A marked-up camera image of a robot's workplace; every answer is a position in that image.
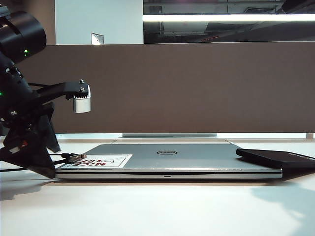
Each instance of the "white wall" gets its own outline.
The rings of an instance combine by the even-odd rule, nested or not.
[[[55,0],[56,44],[143,43],[143,0]]]

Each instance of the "silver laptop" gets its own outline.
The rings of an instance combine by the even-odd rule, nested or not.
[[[66,179],[266,179],[282,169],[242,161],[233,144],[104,144],[65,164]]]

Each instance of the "fluorescent light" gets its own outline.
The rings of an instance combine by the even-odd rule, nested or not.
[[[144,22],[315,21],[315,14],[144,15]]]

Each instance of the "table surface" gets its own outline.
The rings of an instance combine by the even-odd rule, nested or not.
[[[62,152],[99,144],[229,143],[315,157],[310,139],[60,139]],[[14,167],[1,163],[1,168]],[[274,181],[65,181],[1,174],[1,235],[315,235],[315,174]]]

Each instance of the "brown partition panel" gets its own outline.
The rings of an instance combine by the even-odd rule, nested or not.
[[[55,100],[59,133],[315,132],[315,42],[55,45],[28,82],[84,79],[92,111]]]

